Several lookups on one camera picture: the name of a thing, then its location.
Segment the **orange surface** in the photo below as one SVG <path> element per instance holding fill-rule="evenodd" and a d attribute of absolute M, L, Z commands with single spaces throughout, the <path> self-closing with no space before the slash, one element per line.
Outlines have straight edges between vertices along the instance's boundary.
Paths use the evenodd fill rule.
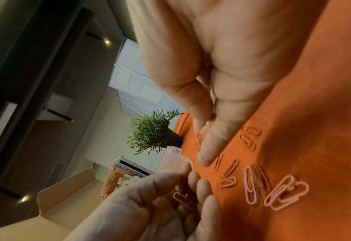
<path fill-rule="evenodd" d="M 248 150 L 237 135 L 223 152 L 217 172 L 196 163 L 192 117 L 182 115 L 175 131 L 182 154 L 208 179 L 222 206 L 223 240 L 351 240 L 351 0 L 327 6 L 293 73 L 280 82 L 247 126 L 262 129 Z M 238 185 L 218 183 L 238 158 Z M 274 212 L 246 203 L 243 169 L 260 164 L 274 187 L 293 174 L 310 193 Z"/>

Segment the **dark gray plant pot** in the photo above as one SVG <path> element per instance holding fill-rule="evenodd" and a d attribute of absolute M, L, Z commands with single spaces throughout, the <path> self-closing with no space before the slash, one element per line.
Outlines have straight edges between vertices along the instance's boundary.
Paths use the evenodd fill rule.
<path fill-rule="evenodd" d="M 160 147 L 166 148 L 168 146 L 174 146 L 181 148 L 182 143 L 183 137 L 168 128 L 168 131 L 165 135 L 164 140 L 161 142 Z"/>

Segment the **potted plant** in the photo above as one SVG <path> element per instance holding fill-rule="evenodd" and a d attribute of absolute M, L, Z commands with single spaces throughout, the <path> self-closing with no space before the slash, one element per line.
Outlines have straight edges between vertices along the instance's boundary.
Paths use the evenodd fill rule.
<path fill-rule="evenodd" d="M 136 149 L 135 155 L 142 153 L 144 150 L 155 150 L 157 153 L 167 146 L 181 147 L 183 137 L 169 129 L 170 120 L 182 113 L 178 110 L 167 111 L 164 113 L 153 111 L 151 116 L 143 115 L 138 118 L 132 118 L 130 125 L 132 135 L 128 136 L 129 147 Z"/>

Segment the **clear plastic container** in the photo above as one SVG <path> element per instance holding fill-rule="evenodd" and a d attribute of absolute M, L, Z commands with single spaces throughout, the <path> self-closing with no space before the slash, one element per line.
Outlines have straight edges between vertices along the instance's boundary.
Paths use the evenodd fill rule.
<path fill-rule="evenodd" d="M 182 150 L 178 147 L 167 147 L 156 172 L 179 172 L 185 162 L 190 163 L 191 167 L 193 167 L 192 161 L 182 155 L 181 152 Z"/>

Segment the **large paper clip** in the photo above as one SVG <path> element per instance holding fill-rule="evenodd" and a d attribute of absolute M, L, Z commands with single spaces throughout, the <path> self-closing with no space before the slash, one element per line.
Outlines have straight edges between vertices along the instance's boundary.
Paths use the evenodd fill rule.
<path fill-rule="evenodd" d="M 255 135 L 259 136 L 262 133 L 261 129 L 255 128 L 255 127 L 242 127 L 243 132 L 245 132 L 248 135 Z"/>
<path fill-rule="evenodd" d="M 250 178 L 252 190 L 250 190 L 250 187 L 248 185 L 248 180 L 247 180 L 248 177 Z M 249 166 L 246 166 L 244 168 L 244 178 L 243 179 L 244 179 L 244 188 L 245 188 L 247 203 L 250 205 L 257 205 L 258 204 L 258 196 L 257 196 L 257 191 L 256 191 L 255 185 L 254 185 L 254 173 Z M 250 194 L 251 193 L 254 194 L 254 200 L 252 202 L 250 201 Z"/>
<path fill-rule="evenodd" d="M 254 182 L 259 194 L 259 198 L 264 200 L 268 193 L 272 191 L 268 177 L 258 164 L 252 164 L 251 169 L 254 173 Z"/>
<path fill-rule="evenodd" d="M 239 138 L 242 140 L 244 145 L 251 151 L 254 151 L 256 149 L 256 144 L 248 136 L 241 134 Z"/>
<path fill-rule="evenodd" d="M 185 196 L 185 195 L 182 195 L 181 193 L 179 192 L 175 192 L 173 194 L 173 198 L 175 200 L 177 200 L 177 202 L 185 205 L 188 209 L 190 210 L 193 210 L 194 208 L 192 207 L 192 205 L 189 203 L 189 199 Z"/>
<path fill-rule="evenodd" d="M 267 195 L 264 199 L 264 206 L 270 206 L 282 193 L 285 191 L 291 191 L 294 189 L 296 179 L 292 175 L 285 176 L 281 182 Z"/>
<path fill-rule="evenodd" d="M 283 209 L 283 208 L 285 208 L 285 207 L 297 202 L 298 200 L 300 200 L 300 197 L 304 196 L 305 194 L 307 194 L 309 192 L 309 185 L 306 182 L 298 181 L 298 182 L 296 182 L 296 184 L 295 184 L 295 186 L 293 188 L 295 188 L 298 185 L 305 186 L 305 190 L 303 192 L 295 194 L 295 195 L 293 195 L 293 196 L 291 196 L 289 198 L 286 198 L 286 199 L 281 199 L 280 196 L 278 196 L 278 202 L 283 203 L 283 204 L 278 206 L 278 207 L 274 207 L 274 205 L 273 205 L 274 203 L 271 203 L 271 205 L 270 205 L 271 209 L 273 211 L 279 211 L 279 210 L 281 210 L 281 209 Z"/>
<path fill-rule="evenodd" d="M 220 181 L 219 187 L 220 188 L 232 187 L 232 186 L 235 186 L 237 183 L 238 183 L 238 180 L 236 179 L 236 177 L 229 177 Z"/>
<path fill-rule="evenodd" d="M 228 178 L 235 170 L 235 168 L 239 165 L 239 160 L 235 159 L 231 165 L 228 167 L 228 169 L 224 172 L 224 177 Z"/>
<path fill-rule="evenodd" d="M 215 161 L 214 168 L 213 168 L 214 172 L 218 171 L 218 168 L 219 168 L 220 162 L 222 161 L 222 158 L 223 158 L 223 154 L 221 153 Z"/>

